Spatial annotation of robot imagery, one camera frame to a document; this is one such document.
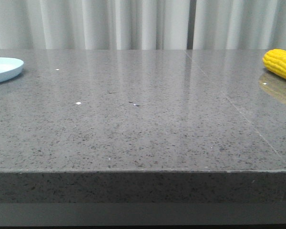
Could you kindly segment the light blue round plate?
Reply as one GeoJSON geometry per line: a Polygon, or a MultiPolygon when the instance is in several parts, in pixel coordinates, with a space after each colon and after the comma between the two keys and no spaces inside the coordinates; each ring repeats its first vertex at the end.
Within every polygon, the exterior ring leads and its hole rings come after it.
{"type": "Polygon", "coordinates": [[[0,83],[18,76],[24,61],[17,58],[0,57],[0,83]]]}

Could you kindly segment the yellow corn cob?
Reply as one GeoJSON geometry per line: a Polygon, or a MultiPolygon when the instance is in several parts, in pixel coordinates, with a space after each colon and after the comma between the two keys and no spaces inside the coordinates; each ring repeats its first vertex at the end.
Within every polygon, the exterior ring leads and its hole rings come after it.
{"type": "Polygon", "coordinates": [[[262,60],[266,69],[286,79],[286,50],[269,50],[265,53],[262,60]]]}

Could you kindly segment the white pleated curtain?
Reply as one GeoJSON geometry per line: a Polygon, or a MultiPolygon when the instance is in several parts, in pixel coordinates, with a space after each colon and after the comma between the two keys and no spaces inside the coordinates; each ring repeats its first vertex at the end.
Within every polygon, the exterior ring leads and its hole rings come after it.
{"type": "Polygon", "coordinates": [[[0,0],[0,49],[286,49],[286,0],[0,0]]]}

